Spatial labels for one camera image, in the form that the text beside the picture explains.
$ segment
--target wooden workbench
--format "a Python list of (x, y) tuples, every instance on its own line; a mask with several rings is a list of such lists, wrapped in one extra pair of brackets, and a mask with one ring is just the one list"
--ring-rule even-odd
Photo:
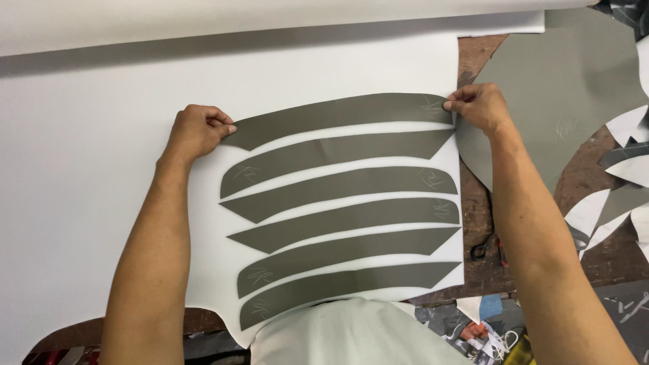
[[(486, 36), (459, 40), (458, 86), (473, 81), (505, 38), (506, 36)], [(590, 193), (623, 184), (597, 164), (600, 157), (614, 147), (615, 141), (606, 127), (602, 127), (580, 147), (564, 169), (554, 194), (561, 213), (565, 215)], [(493, 221), (486, 188), (462, 162), (460, 179), (464, 214), (465, 284), (411, 299), (413, 304), (429, 307), (461, 297), (515, 291), (513, 278), (508, 269), (500, 265), (495, 247), (487, 252), (486, 260), (471, 261), (471, 247), (482, 243), (491, 235)], [(586, 252), (582, 266), (593, 286), (649, 279), (649, 264), (635, 243), (636, 239), (635, 230), (627, 220), (609, 238)], [(32, 352), (95, 346), (101, 341), (102, 327), (102, 318), (66, 327), (44, 338)], [(185, 333), (224, 328), (223, 321), (214, 312), (199, 308), (187, 308), (185, 311)]]

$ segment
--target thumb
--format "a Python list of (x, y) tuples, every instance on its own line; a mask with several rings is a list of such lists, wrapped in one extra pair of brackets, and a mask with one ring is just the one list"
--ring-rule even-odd
[(219, 125), (214, 127), (214, 131), (220, 138), (224, 138), (226, 136), (229, 136), (230, 134), (234, 133), (237, 131), (237, 127), (232, 124), (224, 124), (224, 125)]
[(464, 101), (458, 100), (458, 101), (446, 101), (444, 102), (444, 104), (442, 104), (442, 106), (446, 110), (462, 114), (462, 111), (467, 106), (467, 104)]

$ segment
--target right hand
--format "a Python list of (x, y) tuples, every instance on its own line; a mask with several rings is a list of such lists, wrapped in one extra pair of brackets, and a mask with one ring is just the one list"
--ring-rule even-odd
[(511, 124), (507, 102), (492, 82), (463, 86), (451, 94), (443, 106), (461, 114), (488, 136), (499, 127)]

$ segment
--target red object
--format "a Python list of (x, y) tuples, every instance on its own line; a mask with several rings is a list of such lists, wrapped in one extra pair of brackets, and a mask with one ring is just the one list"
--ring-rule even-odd
[(502, 249), (502, 242), (498, 240), (498, 257), (500, 258), (500, 264), (503, 266), (509, 266), (507, 263), (507, 257), (505, 256), (505, 251)]
[(58, 352), (59, 350), (50, 351), (50, 353), (47, 355), (47, 360), (45, 361), (45, 365), (55, 365)]

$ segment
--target white roll of material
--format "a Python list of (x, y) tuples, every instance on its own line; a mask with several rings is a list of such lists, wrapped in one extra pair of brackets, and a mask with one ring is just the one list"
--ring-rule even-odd
[(585, 6), (592, 0), (0, 0), (0, 56), (312, 25)]

